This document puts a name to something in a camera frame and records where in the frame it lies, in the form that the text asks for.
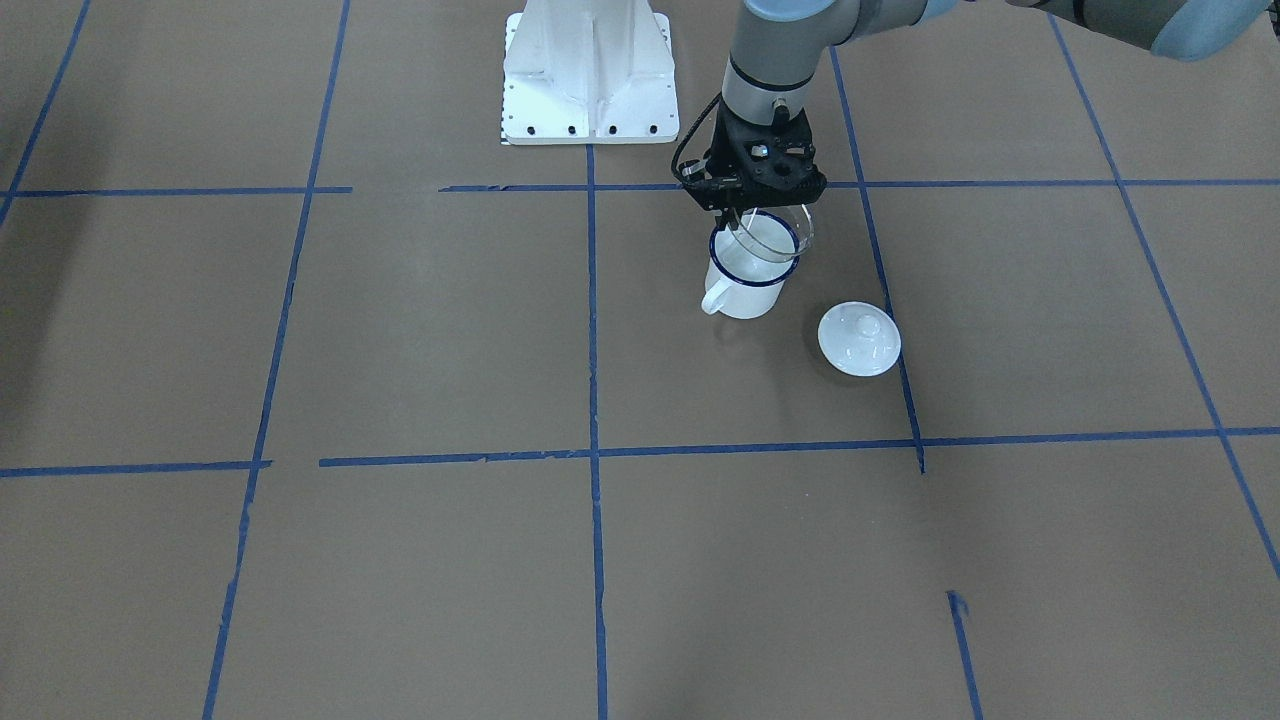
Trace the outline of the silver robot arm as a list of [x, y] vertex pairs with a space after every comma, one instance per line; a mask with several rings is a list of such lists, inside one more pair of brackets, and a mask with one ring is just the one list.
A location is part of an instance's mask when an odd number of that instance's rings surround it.
[[[832, 47], [887, 44], [941, 23], [957, 1], [741, 1], [719, 88], [721, 114], [795, 122]], [[1261, 20], [1267, 1], [1011, 1], [1172, 61], [1201, 61]]]

